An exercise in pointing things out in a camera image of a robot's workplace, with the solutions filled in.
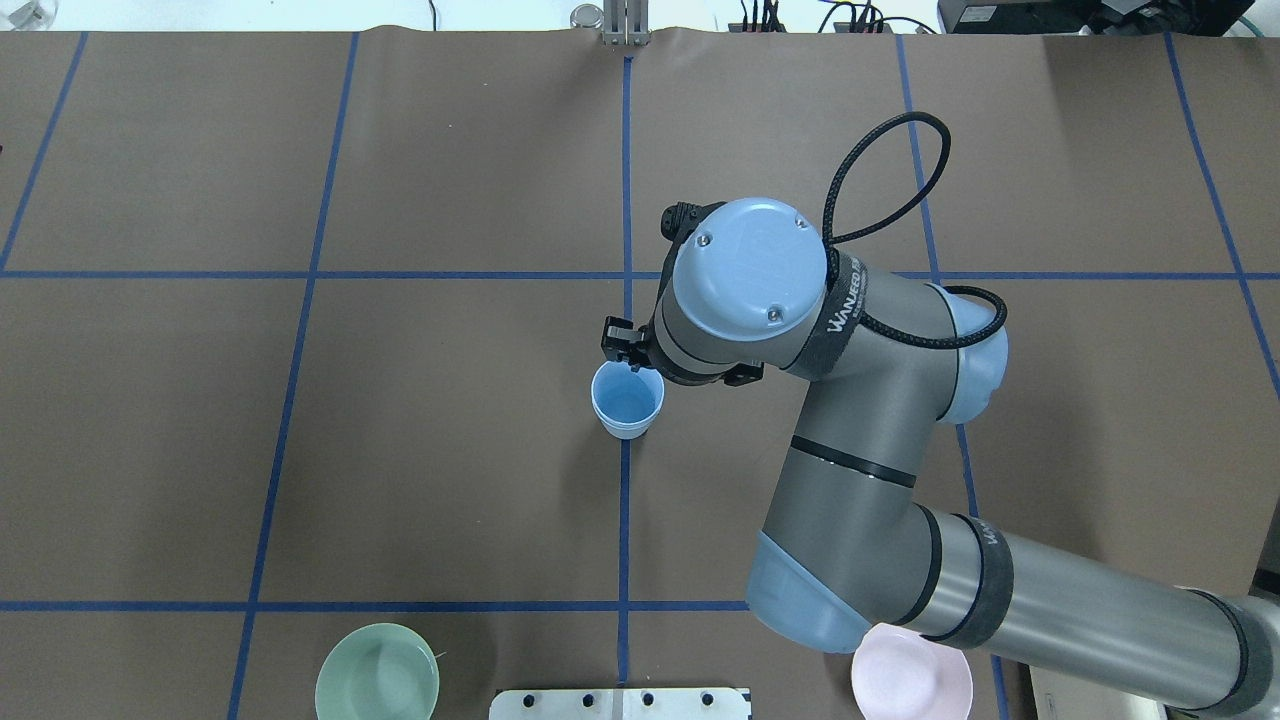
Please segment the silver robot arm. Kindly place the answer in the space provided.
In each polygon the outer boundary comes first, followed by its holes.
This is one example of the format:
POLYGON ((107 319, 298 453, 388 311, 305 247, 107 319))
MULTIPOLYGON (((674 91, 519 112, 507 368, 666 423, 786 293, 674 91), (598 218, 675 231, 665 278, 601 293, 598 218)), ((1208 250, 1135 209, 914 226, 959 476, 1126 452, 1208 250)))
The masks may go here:
POLYGON ((1009 338, 963 286, 868 266, 773 199, 677 202, 644 325, 604 355, 681 386, 808 383, 746 602, 773 632, 852 653, 872 626, 1144 696, 1197 717, 1277 716, 1277 605, 1175 588, 913 500, 933 429, 977 416, 1009 338))

